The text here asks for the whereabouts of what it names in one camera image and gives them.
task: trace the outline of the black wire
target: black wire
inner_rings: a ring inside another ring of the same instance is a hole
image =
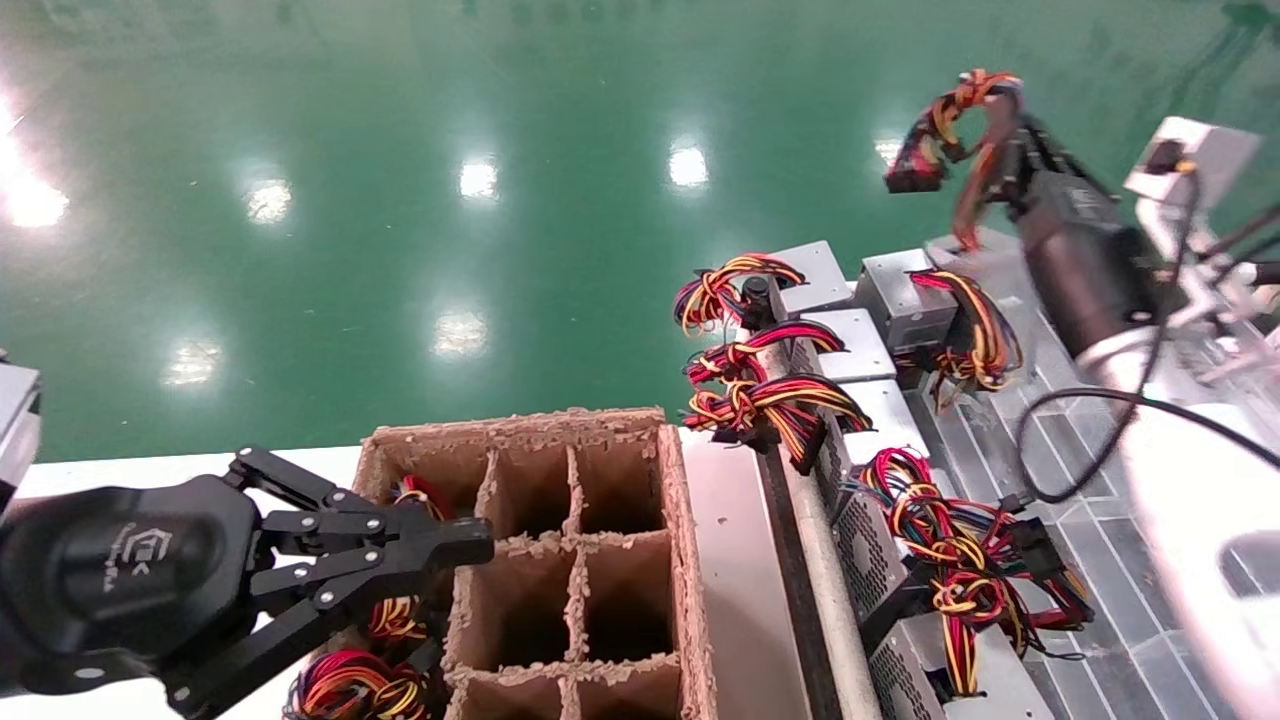
[[[1267,450],[1266,446],[1253,441],[1248,436],[1233,430],[1231,428],[1221,423],[1210,420],[1208,418],[1198,413],[1187,410],[1185,407],[1180,407],[1171,402],[1165,402],[1164,400],[1153,400],[1151,397],[1143,397],[1135,392],[1124,392],[1123,389],[1111,389],[1106,387],[1073,387],[1073,388],[1053,391],[1048,395],[1044,395],[1043,397],[1039,397],[1038,400],[1036,400],[1036,402],[1032,402],[1027,407],[1027,413],[1023,415],[1023,420],[1029,418],[1032,411],[1044,405],[1048,405],[1050,402],[1057,400],[1065,400],[1068,397],[1102,397],[1106,400],[1119,400],[1123,402],[1128,402],[1133,407],[1143,406],[1143,407],[1151,407],[1152,410],[1160,410],[1161,413],[1169,413],[1170,415],[1175,415],[1178,418],[1181,418],[1183,420],[1187,420],[1188,423],[1193,423],[1196,425],[1204,428],[1206,430],[1222,436],[1224,438],[1234,442],[1235,445],[1243,447],[1244,450],[1248,450],[1251,454],[1256,455],[1263,462],[1271,465],[1276,470],[1280,470],[1280,455],[1271,452],[1270,450]],[[1021,439],[1021,437],[1027,434],[1027,423],[1023,420],[1019,420],[1018,428],[1015,430],[1018,439]]]
[[[1253,233],[1258,232],[1260,229],[1270,225],[1276,220],[1280,220],[1280,202],[1276,202],[1275,205],[1266,208],[1257,215],[1249,218],[1249,220],[1245,222],[1243,225],[1240,225],[1234,232],[1220,240],[1217,245],[1202,252],[1201,258],[1212,258],[1215,255],[1226,252],[1228,250],[1235,247],[1236,245],[1244,242],[1245,240],[1249,240],[1249,237],[1252,237]]]
[[[1275,247],[1277,245],[1280,245],[1280,232],[1277,232],[1276,234],[1274,234],[1274,236],[1263,240],[1262,242],[1260,242],[1257,246],[1254,246],[1253,249],[1251,249],[1244,255],[1240,255],[1239,258],[1235,258],[1234,260],[1231,260],[1231,264],[1228,265],[1228,266],[1225,266],[1225,268],[1222,268],[1217,273],[1217,277],[1213,278],[1213,284],[1219,284],[1220,282],[1225,281],[1226,275],[1230,275],[1231,270],[1234,270],[1238,266],[1240,266],[1242,263],[1248,263],[1249,260],[1253,260],[1258,255],[1262,255],[1263,252],[1266,252],[1267,250],[1271,250],[1272,247]]]
[[[1138,380],[1138,388],[1133,393],[1130,393],[1134,397],[1142,396],[1142,393],[1147,389],[1147,383],[1149,383],[1151,378],[1156,374],[1156,363],[1160,360],[1160,347],[1165,343],[1165,338],[1169,336],[1169,319],[1174,314],[1174,306],[1176,305],[1178,297],[1180,295],[1178,283],[1183,275],[1183,266],[1185,266],[1187,264],[1187,254],[1188,250],[1190,250],[1190,237],[1192,237],[1192,227],[1194,224],[1196,208],[1199,205],[1201,200],[1199,173],[1193,168],[1189,172],[1187,172],[1185,176],[1187,181],[1190,183],[1190,192],[1188,195],[1187,208],[1184,209],[1183,213],[1181,227],[1178,229],[1178,245],[1176,249],[1174,250],[1174,274],[1169,279],[1169,286],[1165,292],[1165,297],[1161,299],[1160,306],[1157,307],[1160,318],[1156,323],[1156,336],[1151,341],[1151,352],[1147,355],[1147,365],[1142,372],[1142,379]],[[1021,475],[1023,484],[1027,486],[1027,489],[1030,491],[1030,493],[1036,497],[1036,500],[1041,500],[1050,505],[1065,502],[1075,497],[1076,495],[1079,495],[1082,489],[1084,489],[1084,486],[1088,484],[1088,482],[1092,480],[1093,477],[1097,475],[1100,470],[1102,470],[1102,466],[1106,465],[1107,460],[1110,460],[1111,456],[1115,455],[1116,448],[1120,447],[1120,438],[1124,437],[1124,432],[1129,428],[1129,424],[1133,423],[1134,418],[1138,415],[1138,405],[1139,405],[1137,402],[1129,402],[1125,406],[1124,415],[1120,416],[1120,420],[1116,423],[1115,429],[1111,432],[1111,437],[1108,437],[1107,442],[1102,446],[1102,450],[1098,451],[1093,461],[1089,462],[1089,466],[1085,468],[1079,477],[1071,480],[1071,483],[1068,486],[1065,491],[1046,492],[1039,486],[1036,484],[1034,478],[1032,478],[1032,470],[1030,468],[1027,466],[1027,460],[1024,459],[1025,456],[1024,438],[1027,436],[1027,425],[1030,424],[1032,413],[1037,407],[1043,406],[1047,402],[1046,401],[1047,397],[1055,395],[1059,398],[1076,397],[1071,395],[1065,395],[1065,396],[1060,395],[1061,392],[1065,391],[1059,391],[1057,393],[1051,392],[1044,397],[1041,397],[1039,400],[1033,402],[1025,410],[1023,410],[1021,416],[1018,418],[1018,433],[1014,436],[1014,450],[1015,450],[1015,457],[1018,460],[1018,471]]]

